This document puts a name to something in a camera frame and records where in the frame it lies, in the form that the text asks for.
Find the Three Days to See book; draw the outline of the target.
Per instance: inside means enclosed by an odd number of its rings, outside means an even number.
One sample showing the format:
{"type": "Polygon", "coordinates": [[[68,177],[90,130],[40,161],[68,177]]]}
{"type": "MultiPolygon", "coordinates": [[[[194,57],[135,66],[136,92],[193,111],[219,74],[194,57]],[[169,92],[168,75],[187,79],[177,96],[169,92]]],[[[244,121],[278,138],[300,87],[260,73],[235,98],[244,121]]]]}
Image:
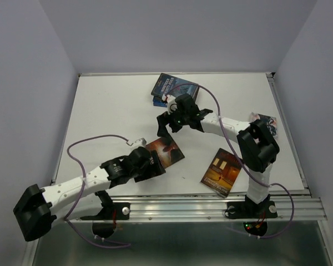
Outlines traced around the Three Days to See book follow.
{"type": "Polygon", "coordinates": [[[168,168],[185,158],[181,149],[171,137],[160,137],[148,143],[146,149],[157,152],[160,163],[164,168],[168,168]]]}

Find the Nineteen Eighty-Four blue book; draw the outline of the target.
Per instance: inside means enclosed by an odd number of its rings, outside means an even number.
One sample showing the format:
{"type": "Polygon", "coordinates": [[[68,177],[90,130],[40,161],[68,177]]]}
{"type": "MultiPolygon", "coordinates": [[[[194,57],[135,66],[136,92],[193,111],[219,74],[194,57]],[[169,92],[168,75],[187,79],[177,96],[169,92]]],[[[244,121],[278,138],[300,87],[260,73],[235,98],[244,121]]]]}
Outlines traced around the Nineteen Eighty-Four blue book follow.
{"type": "Polygon", "coordinates": [[[175,97],[182,94],[189,94],[193,97],[197,89],[198,86],[195,83],[166,73],[161,73],[152,89],[151,96],[162,98],[163,95],[169,94],[175,97]]]}

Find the brown orange Leonard Tulane book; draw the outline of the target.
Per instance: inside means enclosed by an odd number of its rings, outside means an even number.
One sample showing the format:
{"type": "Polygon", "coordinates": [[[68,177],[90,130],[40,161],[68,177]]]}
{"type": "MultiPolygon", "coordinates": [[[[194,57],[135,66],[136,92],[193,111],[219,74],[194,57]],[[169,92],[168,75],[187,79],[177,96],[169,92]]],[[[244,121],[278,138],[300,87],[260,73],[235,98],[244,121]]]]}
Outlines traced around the brown orange Leonard Tulane book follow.
{"type": "Polygon", "coordinates": [[[241,169],[242,166],[236,157],[220,148],[200,183],[219,196],[227,198],[241,169]]]}

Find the floral white Little Women book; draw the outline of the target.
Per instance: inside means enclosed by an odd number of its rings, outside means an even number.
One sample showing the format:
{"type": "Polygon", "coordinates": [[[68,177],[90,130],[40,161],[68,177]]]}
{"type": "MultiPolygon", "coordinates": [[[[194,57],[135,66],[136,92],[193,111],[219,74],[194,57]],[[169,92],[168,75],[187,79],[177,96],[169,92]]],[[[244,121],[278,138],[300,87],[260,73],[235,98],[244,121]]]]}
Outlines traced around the floral white Little Women book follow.
{"type": "Polygon", "coordinates": [[[254,122],[255,120],[262,121],[270,131],[273,138],[276,140],[278,139],[278,124],[275,117],[252,112],[249,116],[249,121],[254,122]]]}

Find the A Tale of Two Cities book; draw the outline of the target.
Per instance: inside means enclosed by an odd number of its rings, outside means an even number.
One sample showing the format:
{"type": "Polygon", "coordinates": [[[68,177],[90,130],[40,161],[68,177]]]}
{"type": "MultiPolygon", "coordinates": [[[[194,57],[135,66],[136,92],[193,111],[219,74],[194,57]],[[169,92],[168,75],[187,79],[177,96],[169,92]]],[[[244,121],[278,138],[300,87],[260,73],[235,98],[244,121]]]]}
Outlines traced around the A Tale of Two Cities book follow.
{"type": "Polygon", "coordinates": [[[199,89],[197,89],[197,90],[195,91],[195,94],[194,94],[194,96],[193,96],[193,100],[194,100],[194,102],[196,102],[197,97],[198,97],[198,94],[199,94],[199,89]]]}

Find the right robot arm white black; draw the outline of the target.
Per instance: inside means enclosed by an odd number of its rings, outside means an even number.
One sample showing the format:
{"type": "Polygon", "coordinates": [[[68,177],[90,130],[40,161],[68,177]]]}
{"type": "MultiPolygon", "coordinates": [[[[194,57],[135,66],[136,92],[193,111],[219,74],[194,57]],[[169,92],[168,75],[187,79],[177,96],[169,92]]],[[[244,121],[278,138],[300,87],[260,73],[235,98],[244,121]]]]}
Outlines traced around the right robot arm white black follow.
{"type": "Polygon", "coordinates": [[[244,210],[250,216],[261,213],[269,196],[270,171],[280,152],[267,125],[259,119],[243,122],[222,117],[220,109],[217,112],[201,110],[188,94],[178,97],[163,95],[162,100],[167,105],[167,111],[157,117],[157,136],[169,138],[167,126],[173,133],[188,126],[224,137],[229,145],[231,142],[238,144],[242,163],[249,175],[244,210]]]}

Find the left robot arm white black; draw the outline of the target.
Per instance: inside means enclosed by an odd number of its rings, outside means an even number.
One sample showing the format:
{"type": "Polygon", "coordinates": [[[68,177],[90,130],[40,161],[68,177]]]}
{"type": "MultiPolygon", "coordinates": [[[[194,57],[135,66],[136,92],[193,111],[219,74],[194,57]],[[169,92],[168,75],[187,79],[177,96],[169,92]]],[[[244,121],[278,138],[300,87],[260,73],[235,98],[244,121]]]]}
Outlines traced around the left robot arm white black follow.
{"type": "Polygon", "coordinates": [[[93,212],[100,219],[118,217],[118,211],[107,190],[124,185],[129,180],[141,182],[165,173],[156,151],[144,147],[129,155],[103,162],[82,177],[54,186],[39,188],[31,185],[23,192],[13,209],[14,216],[27,242],[47,234],[54,223],[67,218],[91,217],[90,211],[79,211],[76,200],[95,195],[99,198],[93,212]]]}

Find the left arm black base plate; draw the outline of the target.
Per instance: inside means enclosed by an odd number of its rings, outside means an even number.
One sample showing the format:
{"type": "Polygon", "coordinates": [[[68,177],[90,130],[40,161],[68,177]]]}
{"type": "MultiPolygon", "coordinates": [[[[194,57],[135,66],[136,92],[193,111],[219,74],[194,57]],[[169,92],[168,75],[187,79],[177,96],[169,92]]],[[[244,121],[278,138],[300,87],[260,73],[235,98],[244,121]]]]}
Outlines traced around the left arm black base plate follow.
{"type": "Polygon", "coordinates": [[[83,221],[102,221],[102,220],[128,220],[130,215],[129,202],[113,202],[107,191],[98,191],[95,193],[101,201],[101,210],[90,216],[80,217],[83,221]]]}

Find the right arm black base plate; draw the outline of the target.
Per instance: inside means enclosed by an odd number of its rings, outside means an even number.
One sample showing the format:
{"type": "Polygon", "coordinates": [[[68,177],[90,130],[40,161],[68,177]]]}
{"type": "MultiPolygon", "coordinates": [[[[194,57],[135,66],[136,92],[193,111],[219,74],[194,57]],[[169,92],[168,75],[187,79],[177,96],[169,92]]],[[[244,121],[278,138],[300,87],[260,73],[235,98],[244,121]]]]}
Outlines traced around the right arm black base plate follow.
{"type": "Polygon", "coordinates": [[[261,204],[245,201],[229,202],[224,214],[229,219],[258,219],[263,217],[273,219],[278,217],[274,201],[261,204]]]}

